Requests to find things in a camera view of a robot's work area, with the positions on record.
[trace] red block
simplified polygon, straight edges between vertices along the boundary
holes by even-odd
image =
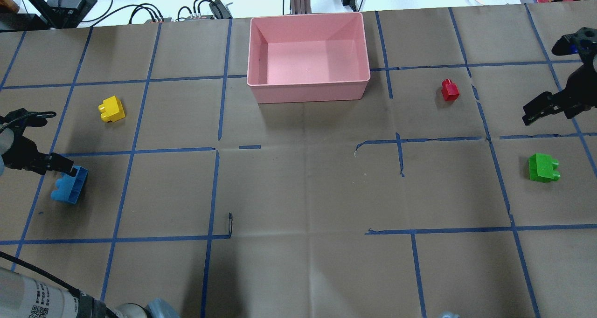
[[[458,86],[452,80],[446,79],[442,82],[442,95],[444,96],[444,100],[454,101],[458,99],[460,91],[458,91]]]

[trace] pink plastic bin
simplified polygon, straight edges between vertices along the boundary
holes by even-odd
[[[361,13],[251,19],[247,84],[260,104],[358,100],[370,78]]]

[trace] white cylinder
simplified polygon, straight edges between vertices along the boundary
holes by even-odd
[[[0,318],[76,318],[78,311],[68,291],[0,268]]]

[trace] toy building block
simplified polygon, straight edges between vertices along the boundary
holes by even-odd
[[[76,204],[83,189],[83,184],[85,184],[88,170],[78,165],[73,165],[73,167],[77,169],[74,177],[62,174],[62,178],[56,180],[58,190],[52,191],[49,195],[52,200],[72,205]]]
[[[458,86],[456,86],[451,79],[446,79],[442,82],[442,95],[444,96],[445,101],[454,101],[458,99],[460,91],[458,90]]]
[[[560,177],[558,165],[558,160],[550,155],[537,153],[528,159],[529,178],[535,182],[556,182]]]
[[[103,122],[116,122],[125,116],[122,103],[115,95],[105,99],[97,109],[101,113],[100,118],[102,118]]]

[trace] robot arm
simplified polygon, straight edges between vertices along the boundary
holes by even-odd
[[[39,175],[45,175],[46,171],[59,171],[75,176],[77,170],[73,168],[73,161],[55,152],[38,152],[36,144],[23,136],[26,127],[43,127],[48,123],[47,118],[55,116],[56,112],[29,112],[24,108],[12,111],[6,117],[0,116],[3,124],[0,127],[0,155],[4,166]]]
[[[578,53],[583,65],[569,76],[563,90],[555,94],[544,91],[524,105],[525,125],[559,112],[564,112],[566,118],[574,118],[597,106],[597,30],[580,28],[575,34],[562,36],[552,53],[556,56]]]

